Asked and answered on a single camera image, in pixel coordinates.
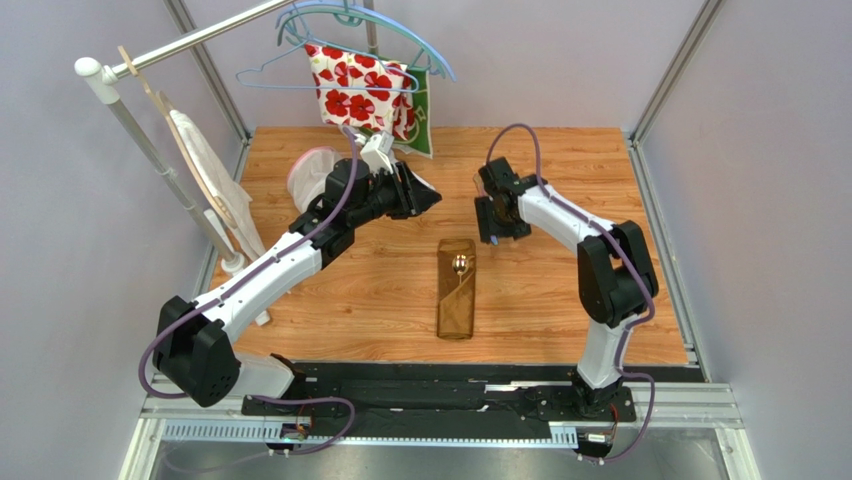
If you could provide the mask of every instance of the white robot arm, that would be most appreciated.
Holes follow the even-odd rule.
[[[387,134],[374,135],[362,160],[337,162],[326,176],[325,191],[309,209],[269,251],[228,282],[192,302],[177,296],[166,302],[160,310],[162,338],[154,347],[154,367],[202,407],[225,395],[280,397],[293,380],[286,361],[233,351],[248,325],[338,258],[354,242],[357,227],[382,216],[414,217],[441,200],[431,185],[396,161],[391,143]]]
[[[611,257],[616,255],[592,224],[618,240],[655,296],[659,288],[642,230],[633,222],[617,225],[586,212],[550,185],[540,188],[534,175],[520,178],[505,158],[482,167],[477,182],[485,192],[475,200],[480,240],[496,244],[499,237],[521,238],[535,225],[577,256],[580,300],[592,319],[577,383],[590,411],[600,410],[621,386],[615,357],[624,329],[647,305],[627,269],[613,268]]]

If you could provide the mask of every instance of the white towel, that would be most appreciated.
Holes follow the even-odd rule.
[[[263,242],[260,241],[260,235],[257,233],[257,227],[255,227],[251,218],[251,211],[249,210],[251,197],[239,183],[231,178],[225,166],[222,165],[219,156],[213,151],[213,147],[207,143],[207,139],[204,138],[192,119],[177,110],[172,110],[169,113],[175,122],[180,137],[186,144],[192,163],[195,164],[199,176],[204,181],[204,186],[210,192],[210,195],[220,202],[218,207],[225,210],[233,219],[233,221],[228,218],[222,220],[237,238],[240,248],[246,256],[252,261],[257,260],[266,252],[266,248],[263,247]]]

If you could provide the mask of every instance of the metal rod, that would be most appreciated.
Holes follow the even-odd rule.
[[[168,45],[164,45],[160,48],[151,50],[148,53],[139,55],[133,59],[133,65],[138,70],[142,70],[145,67],[149,67],[186,49],[192,48],[199,43],[206,42],[211,38],[219,36],[229,30],[239,27],[240,25],[260,18],[269,12],[295,2],[296,0],[272,0],[261,3],[260,5],[249,8],[242,13],[238,13],[227,20],[223,20],[207,28],[201,28],[185,35],[181,35],[177,40],[169,43]],[[119,63],[118,65],[113,66],[111,70],[116,79],[121,79],[130,75],[130,70],[128,70],[127,64],[125,63]]]
[[[142,127],[139,126],[139,123],[136,122],[136,119],[133,118],[133,114],[130,113],[130,110],[124,105],[124,102],[118,100],[117,102],[109,104],[109,109],[112,111],[115,118],[121,122],[121,125],[127,131],[133,141],[136,142],[136,145],[142,150],[142,153],[145,154],[145,157],[151,162],[154,166],[154,170],[158,175],[163,177],[163,180],[166,182],[166,185],[169,186],[172,193],[180,201],[183,208],[189,212],[189,216],[195,220],[195,223],[201,227],[201,230],[204,231],[204,234],[207,235],[207,238],[213,242],[213,246],[216,248],[216,251],[219,252],[219,255],[225,259],[227,262],[231,262],[234,260],[234,252],[228,248],[225,244],[225,241],[222,240],[222,237],[216,232],[216,229],[204,216],[204,212],[198,207],[195,201],[186,194],[186,191],[183,187],[178,183],[177,175],[174,170],[169,167],[169,165],[163,160],[163,157],[160,155],[160,152],[157,151],[157,148],[154,147],[154,144],[151,143],[151,139],[148,138],[148,135],[145,134],[145,131],[142,130]]]
[[[375,6],[373,5],[373,0],[364,0],[364,8],[368,10],[375,10]],[[367,52],[371,55],[379,54],[379,39],[376,35],[376,24],[373,22],[367,22]]]
[[[175,25],[177,25],[178,30],[180,30],[181,33],[189,33],[198,28],[183,0],[163,0],[163,3],[169,10],[172,20],[174,20]],[[207,86],[210,87],[210,91],[213,93],[216,103],[219,104],[219,108],[222,109],[222,113],[225,115],[228,123],[231,124],[231,128],[234,130],[234,133],[240,137],[240,141],[243,145],[247,144],[249,138],[251,138],[251,133],[249,132],[248,127],[246,127],[246,122],[240,115],[239,110],[237,110],[237,105],[234,102],[234,99],[231,97],[231,94],[228,93],[228,89],[225,88],[225,84],[222,82],[222,77],[219,75],[219,71],[216,68],[216,64],[213,63],[213,58],[210,56],[210,52],[207,50],[207,47],[203,43],[200,43],[193,47],[190,52],[192,52],[192,56],[195,57],[195,63],[197,63],[198,67],[201,69],[201,74],[207,82]]]
[[[645,111],[642,112],[639,123],[630,135],[630,140],[635,144],[641,145],[645,140],[645,136],[651,129],[651,125],[656,120],[660,110],[662,110],[663,104],[669,98],[669,94],[683,74],[686,65],[692,60],[693,55],[698,49],[698,45],[710,30],[710,25],[713,24],[713,20],[716,19],[716,15],[718,15],[724,3],[725,0],[705,0],[704,5],[695,17],[695,21],[692,23],[692,27],[686,34],[686,38],[683,39],[683,43],[681,43],[671,64],[669,64],[668,70],[663,75],[663,79],[657,86],[657,90],[651,96],[651,101],[648,102]]]

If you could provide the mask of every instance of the teal hanger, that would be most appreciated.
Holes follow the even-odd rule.
[[[296,11],[300,10],[300,7],[295,6],[295,4],[294,4],[293,8]],[[384,87],[377,87],[377,86],[371,86],[371,87],[346,86],[346,87],[342,87],[342,88],[345,88],[346,90],[362,90],[362,91],[370,91],[370,92],[386,91],[386,92],[402,92],[402,93],[417,93],[420,90],[420,81],[417,79],[417,77],[415,77],[415,76],[411,75],[410,73],[402,70],[401,68],[399,68],[399,66],[391,65],[390,62],[388,62],[387,60],[381,59],[381,58],[379,58],[375,55],[372,55],[370,53],[353,50],[353,49],[350,49],[348,47],[344,47],[343,45],[338,45],[338,44],[335,44],[335,43],[327,42],[325,40],[320,40],[320,39],[314,37],[313,33],[311,33],[310,28],[308,28],[308,24],[305,23],[305,20],[303,18],[301,18],[301,15],[294,16],[293,20],[295,20],[296,18],[299,18],[299,21],[302,23],[302,26],[305,29],[304,36],[299,37],[300,41],[298,43],[293,43],[293,48],[291,48],[290,50],[287,50],[286,52],[282,53],[281,55],[278,55],[278,56],[272,58],[271,60],[266,61],[259,68],[247,68],[245,70],[237,72],[236,78],[237,78],[237,81],[240,82],[240,84],[242,84],[246,87],[266,88],[266,89],[271,89],[271,90],[329,90],[329,89],[341,88],[341,87],[336,86],[336,85],[334,85],[334,86],[328,86],[328,85],[322,85],[322,86],[317,86],[317,85],[265,85],[265,84],[260,84],[260,83],[252,83],[252,82],[247,81],[247,80],[242,78],[243,75],[245,75],[246,73],[263,72],[263,70],[266,68],[267,65],[269,65],[273,62],[276,62],[276,61],[280,60],[281,58],[286,57],[287,55],[290,55],[291,53],[295,52],[296,50],[302,49],[305,45],[312,44],[312,45],[317,45],[317,46],[320,46],[320,47],[322,47],[322,46],[331,47],[331,48],[335,48],[337,50],[355,53],[355,54],[358,54],[358,55],[361,55],[361,56],[364,56],[364,57],[372,58],[373,60],[380,63],[386,71],[396,73],[398,75],[404,76],[404,77],[408,78],[409,80],[411,80],[411,85],[408,88],[384,88]],[[341,17],[341,19],[339,19],[338,21],[348,22],[349,20]]]
[[[379,25],[381,27],[387,28],[391,31],[394,31],[408,38],[420,47],[420,51],[414,57],[414,60],[412,60],[408,64],[408,66],[415,66],[417,62],[422,58],[423,54],[426,53],[427,60],[426,65],[424,65],[424,67],[429,71],[430,74],[440,75],[442,78],[447,78],[447,75],[449,75],[452,81],[456,81],[456,75],[455,73],[453,73],[452,67],[450,67],[449,63],[447,63],[444,57],[440,53],[438,53],[438,51],[435,50],[432,45],[420,38],[408,27],[402,25],[401,23],[390,17],[382,15],[381,13],[363,8],[359,5],[350,4],[348,1],[337,3],[314,0],[299,2],[298,5],[291,5],[278,16],[278,20],[275,22],[275,28],[278,29],[278,46],[281,46],[285,38],[287,42],[294,46],[304,45],[305,42],[310,41],[309,39],[311,39],[313,35],[307,28],[307,24],[304,22],[302,17],[314,14],[333,15],[334,18],[338,21],[338,23],[347,27],[357,27],[360,26],[364,21],[368,21],[375,23],[376,25]],[[295,22],[297,18],[302,19],[301,23],[305,28],[304,33],[299,32],[299,29]],[[289,36],[287,37],[284,37],[285,30],[289,34]],[[433,59],[438,63],[438,65],[432,65]]]

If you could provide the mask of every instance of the wooden floor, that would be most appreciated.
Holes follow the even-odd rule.
[[[380,219],[359,228],[355,245],[326,270],[282,297],[272,322],[252,325],[240,351],[280,353],[294,360],[393,360],[489,363],[576,363],[589,320],[577,294],[577,262],[540,230],[493,247],[478,242],[472,178],[483,164],[494,128],[433,132],[435,158],[398,155],[443,195],[406,221]],[[622,134],[616,129],[537,129],[544,177],[565,197],[604,218],[634,220],[652,245],[660,279],[656,319],[637,329],[628,363],[686,363]],[[525,132],[506,135],[495,156],[521,175],[534,172]],[[292,163],[311,147],[348,152],[335,128],[260,128],[242,185],[254,198],[252,216],[267,248],[298,212],[287,193]],[[471,340],[435,336],[437,247],[448,237],[477,241],[475,329]],[[217,270],[214,286],[226,280]]]

